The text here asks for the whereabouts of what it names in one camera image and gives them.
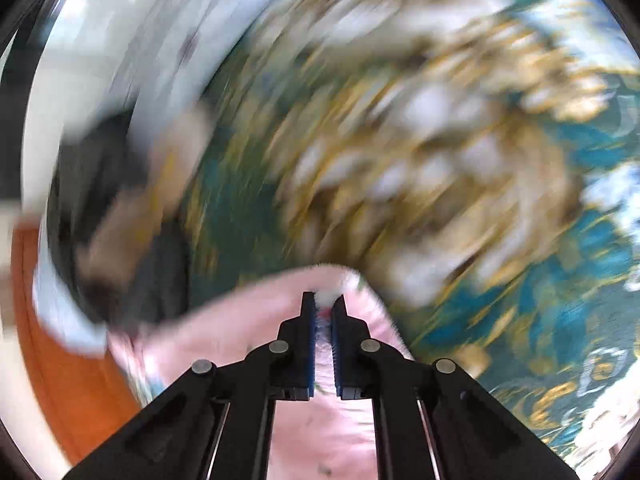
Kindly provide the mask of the light blue floral pillow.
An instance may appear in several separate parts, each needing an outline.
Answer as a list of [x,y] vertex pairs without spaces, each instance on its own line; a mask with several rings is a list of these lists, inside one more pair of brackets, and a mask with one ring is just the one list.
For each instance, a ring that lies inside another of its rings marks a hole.
[[128,145],[149,173],[152,145],[185,110],[205,103],[218,67],[271,0],[64,0],[28,106],[24,193],[41,210],[32,300],[41,327],[66,351],[99,358],[115,330],[90,322],[56,274],[47,204],[64,141],[131,110]]

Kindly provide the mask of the dark grey garment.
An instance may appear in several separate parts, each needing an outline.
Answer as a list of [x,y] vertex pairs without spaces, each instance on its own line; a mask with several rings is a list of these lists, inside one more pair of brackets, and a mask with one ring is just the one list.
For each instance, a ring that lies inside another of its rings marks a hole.
[[186,236],[176,217],[154,236],[134,278],[122,289],[79,277],[75,252],[86,246],[119,192],[148,180],[128,145],[131,110],[104,117],[79,140],[64,141],[47,204],[47,242],[54,270],[90,322],[134,332],[188,310]]

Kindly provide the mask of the teal floral plush blanket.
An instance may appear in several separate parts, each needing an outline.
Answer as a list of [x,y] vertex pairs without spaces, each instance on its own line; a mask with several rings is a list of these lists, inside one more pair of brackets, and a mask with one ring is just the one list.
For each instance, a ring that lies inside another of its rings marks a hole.
[[204,92],[191,307],[339,264],[589,477],[639,411],[639,59],[602,0],[274,0]]

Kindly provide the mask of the pink fleece floral garment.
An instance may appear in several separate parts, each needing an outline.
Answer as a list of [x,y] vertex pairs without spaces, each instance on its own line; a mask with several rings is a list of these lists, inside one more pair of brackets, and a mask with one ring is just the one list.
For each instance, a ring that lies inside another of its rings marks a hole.
[[[304,292],[316,295],[320,328],[326,327],[329,307],[343,297],[348,314],[366,322],[373,338],[407,350],[380,298],[357,272],[341,266],[268,276],[133,335],[111,332],[108,348],[131,379],[157,396],[198,359],[224,366],[275,340],[280,324],[299,314]],[[268,476],[374,479],[378,465],[371,404],[336,396],[330,338],[325,333],[318,338],[314,397],[278,403]]]

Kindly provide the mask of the orange wooden bed frame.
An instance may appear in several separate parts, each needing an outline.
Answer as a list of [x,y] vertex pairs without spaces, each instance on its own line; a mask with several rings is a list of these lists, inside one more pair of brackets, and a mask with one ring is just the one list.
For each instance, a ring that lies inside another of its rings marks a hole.
[[138,414],[141,405],[111,356],[63,349],[39,324],[32,300],[38,226],[14,228],[11,278],[17,337],[35,397],[65,458],[75,466]]

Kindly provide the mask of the beige fleece garment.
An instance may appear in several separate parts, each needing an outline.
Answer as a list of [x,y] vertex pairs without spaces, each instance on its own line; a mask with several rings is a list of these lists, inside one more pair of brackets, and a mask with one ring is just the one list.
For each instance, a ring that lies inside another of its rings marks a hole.
[[182,112],[152,145],[148,180],[119,192],[86,246],[75,252],[79,277],[122,289],[164,221],[174,218],[200,162],[214,120],[202,103]]

